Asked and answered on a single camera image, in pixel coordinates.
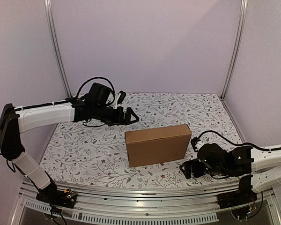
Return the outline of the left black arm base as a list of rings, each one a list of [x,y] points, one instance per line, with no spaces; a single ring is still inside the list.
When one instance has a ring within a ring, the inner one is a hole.
[[[54,181],[50,181],[45,188],[37,188],[38,194],[36,199],[51,205],[66,207],[73,209],[78,193],[70,188],[65,190],[58,190]]]

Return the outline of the brown cardboard box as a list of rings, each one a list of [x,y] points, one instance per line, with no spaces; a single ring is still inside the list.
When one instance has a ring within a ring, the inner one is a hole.
[[[175,125],[125,132],[129,167],[184,159],[192,132],[188,125]]]

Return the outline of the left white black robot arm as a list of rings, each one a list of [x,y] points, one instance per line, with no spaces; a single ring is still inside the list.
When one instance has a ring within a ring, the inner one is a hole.
[[[115,93],[112,86],[94,83],[87,94],[70,97],[59,102],[14,107],[6,104],[0,117],[0,155],[14,164],[25,177],[42,190],[49,203],[57,203],[60,193],[54,181],[25,152],[21,134],[32,129],[62,122],[98,120],[107,126],[130,125],[139,121],[132,108],[120,106],[126,93]]]

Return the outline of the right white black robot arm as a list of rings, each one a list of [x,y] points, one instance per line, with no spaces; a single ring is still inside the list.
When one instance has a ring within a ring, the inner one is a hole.
[[[196,159],[185,161],[179,169],[186,179],[241,177],[233,201],[243,204],[251,191],[260,193],[281,184],[281,145],[254,147],[247,143],[226,151],[215,143],[203,144]]]

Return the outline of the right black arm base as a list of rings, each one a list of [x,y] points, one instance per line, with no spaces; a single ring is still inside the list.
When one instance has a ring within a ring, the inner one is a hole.
[[[257,194],[253,192],[251,179],[253,175],[246,175],[239,181],[238,189],[235,191],[217,195],[217,203],[220,209],[235,207],[257,200]]]

